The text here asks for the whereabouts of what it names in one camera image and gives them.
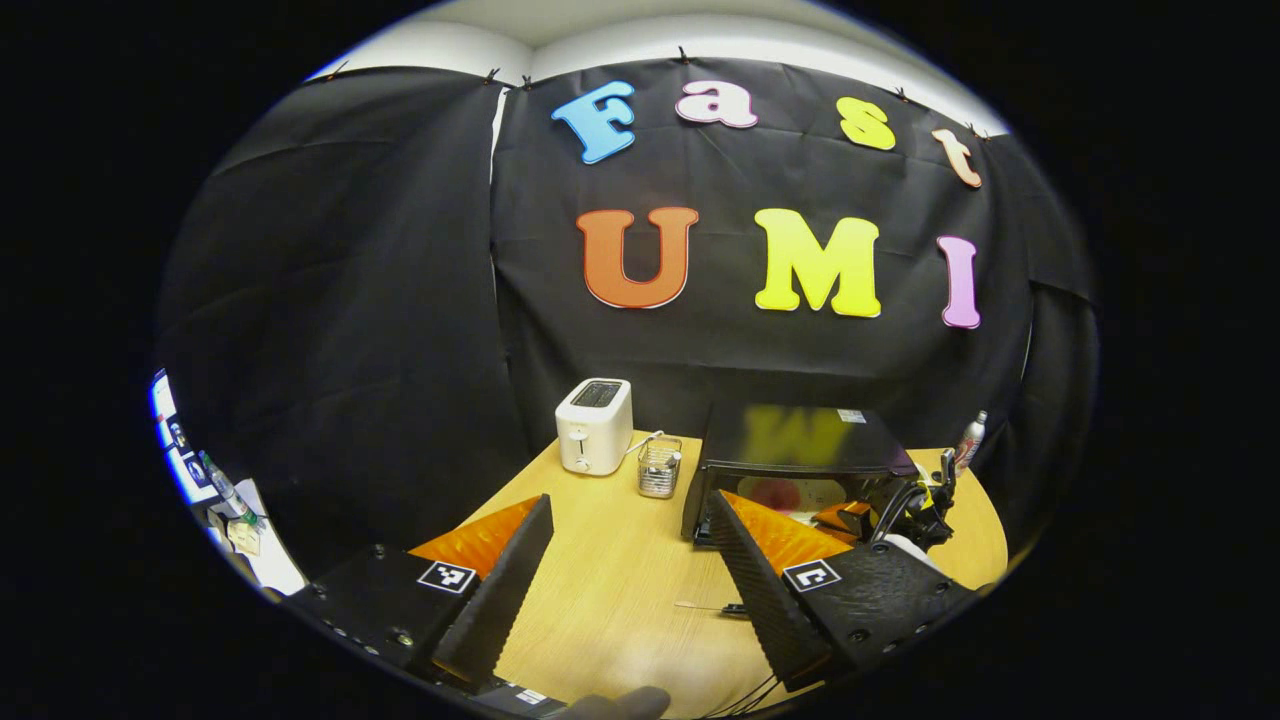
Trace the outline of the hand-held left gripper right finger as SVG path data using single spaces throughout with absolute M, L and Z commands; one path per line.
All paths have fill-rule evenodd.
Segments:
M 842 544 L 727 491 L 708 505 L 714 544 L 786 691 L 868 673 L 980 597 L 887 539 Z

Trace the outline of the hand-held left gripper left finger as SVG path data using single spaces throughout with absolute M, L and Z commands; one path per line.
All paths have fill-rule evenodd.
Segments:
M 535 495 L 404 551 L 374 544 L 285 598 L 285 607 L 376 661 L 480 691 L 554 534 Z

